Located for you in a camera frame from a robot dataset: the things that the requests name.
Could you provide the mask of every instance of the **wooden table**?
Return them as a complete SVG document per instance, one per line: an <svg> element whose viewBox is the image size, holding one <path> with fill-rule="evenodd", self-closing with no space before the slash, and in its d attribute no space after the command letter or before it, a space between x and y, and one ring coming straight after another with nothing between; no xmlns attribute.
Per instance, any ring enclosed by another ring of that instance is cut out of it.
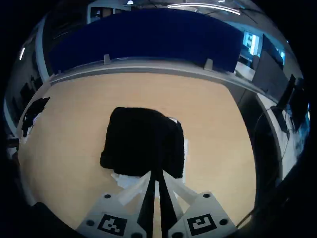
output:
<svg viewBox="0 0 317 238"><path fill-rule="evenodd" d="M254 206L250 139L229 90L207 80L151 73L83 77L53 85L51 99L19 149L25 182L76 229L103 192L122 189L99 165L109 117L117 106L147 107L177 118L189 140L186 185L211 191L237 224ZM154 236L159 237L156 200Z"/></svg>

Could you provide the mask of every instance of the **window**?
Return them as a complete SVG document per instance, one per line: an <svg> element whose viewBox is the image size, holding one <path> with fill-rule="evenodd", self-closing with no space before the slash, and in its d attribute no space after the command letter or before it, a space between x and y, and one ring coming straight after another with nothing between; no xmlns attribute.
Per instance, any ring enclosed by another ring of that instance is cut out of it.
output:
<svg viewBox="0 0 317 238"><path fill-rule="evenodd" d="M260 37L250 32L245 31L243 37L243 44L249 49L251 55L258 55L260 49Z"/></svg>
<svg viewBox="0 0 317 238"><path fill-rule="evenodd" d="M113 14L112 8L90 8L90 22L100 20L101 18L108 17Z"/></svg>

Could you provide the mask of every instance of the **blue partition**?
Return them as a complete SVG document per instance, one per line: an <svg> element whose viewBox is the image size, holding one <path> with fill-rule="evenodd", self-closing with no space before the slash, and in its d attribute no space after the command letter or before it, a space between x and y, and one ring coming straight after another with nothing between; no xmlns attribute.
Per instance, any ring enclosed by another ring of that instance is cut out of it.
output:
<svg viewBox="0 0 317 238"><path fill-rule="evenodd" d="M114 14L71 34L50 52L55 73L121 57L180 59L233 72L243 33L218 19L183 10L157 8Z"/></svg>

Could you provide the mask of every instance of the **black cloth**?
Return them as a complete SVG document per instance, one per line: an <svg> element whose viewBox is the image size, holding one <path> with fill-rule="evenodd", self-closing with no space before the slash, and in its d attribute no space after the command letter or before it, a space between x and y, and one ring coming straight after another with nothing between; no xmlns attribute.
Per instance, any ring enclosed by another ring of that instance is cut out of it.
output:
<svg viewBox="0 0 317 238"><path fill-rule="evenodd" d="M22 124L23 137L27 136L28 128L33 126L34 118L36 118L36 116L44 110L44 107L49 99L50 97L40 98L34 101L31 104L31 106L27 109L24 115L23 124Z"/></svg>
<svg viewBox="0 0 317 238"><path fill-rule="evenodd" d="M117 107L110 116L100 165L129 176L143 176L150 170L157 174L163 168L174 178L181 178L181 124L155 110Z"/></svg>

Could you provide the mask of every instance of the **ceiling light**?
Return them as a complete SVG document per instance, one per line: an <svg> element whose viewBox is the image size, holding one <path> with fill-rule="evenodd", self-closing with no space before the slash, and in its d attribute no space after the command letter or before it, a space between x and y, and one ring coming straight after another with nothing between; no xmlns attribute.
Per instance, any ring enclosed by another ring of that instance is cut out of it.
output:
<svg viewBox="0 0 317 238"><path fill-rule="evenodd" d="M22 56L23 56L24 51L25 51L25 48L23 47L23 48L22 48L22 50L21 50L21 53L20 53L19 60L21 60L21 59L22 59Z"/></svg>
<svg viewBox="0 0 317 238"><path fill-rule="evenodd" d="M206 3L179 3L179 4L171 4L167 6L168 8L181 8L181 7L198 7L198 8L213 8L226 12L231 12L237 15L240 15L240 11L228 8L225 6L215 5L215 4L206 4Z"/></svg>

